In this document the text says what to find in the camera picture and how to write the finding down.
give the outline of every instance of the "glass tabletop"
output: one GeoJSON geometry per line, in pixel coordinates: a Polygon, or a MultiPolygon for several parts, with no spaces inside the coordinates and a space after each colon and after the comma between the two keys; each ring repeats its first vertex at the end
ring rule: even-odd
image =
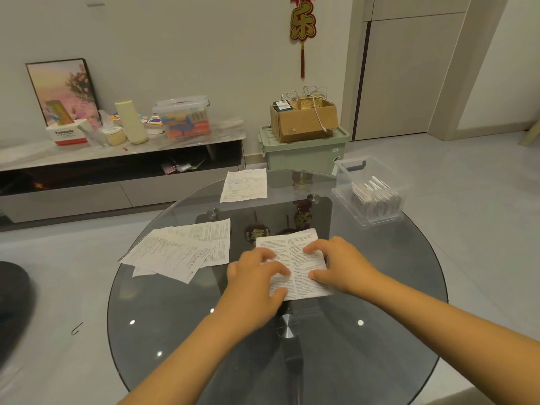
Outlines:
{"type": "MultiPolygon", "coordinates": [[[[386,275],[448,301],[435,253],[408,217],[363,229],[333,197],[333,176],[269,170],[267,181],[267,199],[220,203],[224,181],[197,190],[156,217],[136,243],[153,229],[230,218],[230,261],[235,261],[254,247],[257,236],[314,228],[322,239],[343,237],[386,275]]],[[[159,274],[132,278],[133,267],[120,265],[107,329],[112,357],[129,390],[216,306],[227,285],[226,269],[202,268],[185,284],[159,274]]],[[[406,405],[437,359],[379,308],[336,292],[285,303],[230,352],[198,403],[406,405]],[[283,332],[287,326],[292,332],[283,332]]]]}

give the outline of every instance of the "painting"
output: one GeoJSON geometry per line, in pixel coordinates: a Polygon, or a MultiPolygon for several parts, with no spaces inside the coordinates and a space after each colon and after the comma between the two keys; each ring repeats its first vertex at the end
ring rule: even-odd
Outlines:
{"type": "Polygon", "coordinates": [[[83,58],[33,62],[28,74],[47,126],[87,119],[94,129],[101,126],[98,103],[90,72],[83,58]]]}

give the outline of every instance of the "white wall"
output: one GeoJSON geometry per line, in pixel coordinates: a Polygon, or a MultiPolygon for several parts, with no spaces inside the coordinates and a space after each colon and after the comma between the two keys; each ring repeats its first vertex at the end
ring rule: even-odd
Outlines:
{"type": "Polygon", "coordinates": [[[540,118],[540,0],[508,0],[458,129],[540,118]]]}
{"type": "MultiPolygon", "coordinates": [[[[132,99],[208,95],[211,120],[241,116],[247,154],[269,104],[301,89],[300,46],[288,38],[289,0],[9,0],[0,9],[0,144],[46,139],[24,64],[86,58],[107,111],[132,99]]],[[[328,87],[341,111],[352,0],[316,0],[305,84],[328,87]]]]}

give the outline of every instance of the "tile floor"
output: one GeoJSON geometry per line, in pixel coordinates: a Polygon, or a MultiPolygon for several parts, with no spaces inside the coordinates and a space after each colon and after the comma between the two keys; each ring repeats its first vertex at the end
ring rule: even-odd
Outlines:
{"type": "MultiPolygon", "coordinates": [[[[346,157],[377,156],[411,182],[405,212],[433,245],[452,304],[540,339],[540,141],[523,148],[521,136],[400,136],[353,142],[346,157]]],[[[24,267],[38,293],[2,369],[0,403],[113,405],[125,395],[107,342],[107,299],[116,259],[157,214],[0,233],[0,258],[24,267]]],[[[470,386],[439,361],[414,405],[470,386]]]]}

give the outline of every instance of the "marble countertop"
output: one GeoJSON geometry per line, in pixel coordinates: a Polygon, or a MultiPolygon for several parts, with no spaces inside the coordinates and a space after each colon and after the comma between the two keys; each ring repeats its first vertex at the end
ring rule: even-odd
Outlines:
{"type": "Polygon", "coordinates": [[[58,146],[51,140],[28,143],[0,149],[0,172],[31,167],[57,165],[92,159],[112,158],[137,153],[157,152],[190,146],[243,140],[246,133],[239,129],[219,129],[209,134],[182,139],[169,139],[165,133],[148,136],[148,142],[139,145],[125,142],[118,146],[96,147],[89,143],[58,146]]]}

